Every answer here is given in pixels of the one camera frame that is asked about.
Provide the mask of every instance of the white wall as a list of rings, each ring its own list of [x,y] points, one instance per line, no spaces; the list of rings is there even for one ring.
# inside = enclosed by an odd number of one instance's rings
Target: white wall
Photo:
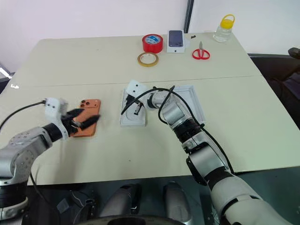
[[[235,15],[233,32],[248,53],[300,45],[300,0],[195,0],[189,32],[215,31],[226,14]]]
[[[187,0],[0,0],[0,62],[15,72],[45,38],[181,30]]]

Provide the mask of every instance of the plastic bottle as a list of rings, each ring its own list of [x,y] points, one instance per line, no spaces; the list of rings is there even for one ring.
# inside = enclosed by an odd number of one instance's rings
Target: plastic bottle
[[[226,19],[230,16],[232,16],[233,20]],[[231,37],[234,21],[234,15],[228,14],[224,16],[220,23],[220,26],[218,26],[217,31],[213,35],[214,39],[221,43],[227,41]]]

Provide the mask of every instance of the white table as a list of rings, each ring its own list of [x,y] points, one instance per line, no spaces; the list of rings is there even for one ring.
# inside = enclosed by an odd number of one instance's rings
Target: white table
[[[233,37],[230,42],[221,45],[210,40],[210,33],[196,35],[197,38],[192,39],[191,47],[185,54],[162,52],[159,64],[151,68],[141,67],[136,62],[136,56],[142,51],[142,47],[134,45],[135,53],[128,54],[128,57],[134,55],[134,59],[125,58],[131,65],[122,62],[124,70],[119,66],[109,70],[108,59],[105,63],[98,61],[98,64],[91,63],[92,66],[87,66],[89,60],[80,56],[84,63],[74,63],[74,55],[78,46],[81,49],[93,49],[97,43],[103,42],[115,46],[120,42],[124,43],[123,39],[138,45],[141,37],[40,42],[9,83],[9,86],[14,84],[20,88],[6,88],[0,95],[0,120],[17,108],[46,97],[66,99],[69,109],[77,107],[81,99],[99,98],[102,100],[102,117],[94,137],[58,141],[35,161],[32,171],[37,183],[61,184],[190,175],[185,163],[187,155],[176,135],[158,120],[156,111],[147,113],[146,127],[120,127],[122,93],[131,78],[147,82],[148,86],[194,85],[206,116],[206,128],[222,145],[236,172],[300,165],[298,128],[237,40]],[[197,61],[190,56],[200,39],[212,55],[208,61]],[[60,49],[60,54],[57,55],[59,59],[53,58],[53,64],[52,61],[42,60],[49,59],[55,47]],[[127,45],[123,48],[119,45],[119,48],[123,55],[123,52],[129,51]],[[235,54],[228,52],[228,57],[221,57],[224,56],[222,49],[232,49]],[[107,50],[107,54],[114,51],[113,48]],[[98,53],[97,56],[105,59],[102,54]],[[96,55],[90,52],[85,55],[96,63]],[[57,64],[60,60],[64,60],[64,63]],[[69,65],[72,72],[66,72],[62,76],[60,69],[65,71],[67,68],[64,65]],[[51,68],[56,73],[43,68]],[[6,145],[18,132],[47,124],[43,111],[42,106],[37,106],[20,112],[9,120],[1,132],[0,147]]]

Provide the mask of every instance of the orange phone case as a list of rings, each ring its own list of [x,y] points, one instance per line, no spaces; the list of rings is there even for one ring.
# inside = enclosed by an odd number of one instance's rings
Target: orange phone case
[[[80,108],[84,111],[77,117],[74,118],[75,121],[83,122],[89,117],[98,115],[100,110],[101,101],[99,99],[85,99],[80,103]],[[78,128],[78,132],[73,134],[73,137],[91,137],[95,134],[97,123],[91,125],[90,127],[81,130]]]

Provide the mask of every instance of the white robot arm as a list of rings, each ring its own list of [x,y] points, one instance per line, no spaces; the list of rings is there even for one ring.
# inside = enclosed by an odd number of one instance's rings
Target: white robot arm
[[[150,90],[137,81],[131,81],[127,93],[135,99],[127,104],[127,108],[139,100],[145,108],[160,110],[188,154],[187,165],[194,179],[199,184],[209,186],[221,224],[290,225],[244,180],[233,174],[222,148],[197,122],[183,99],[172,90]]]

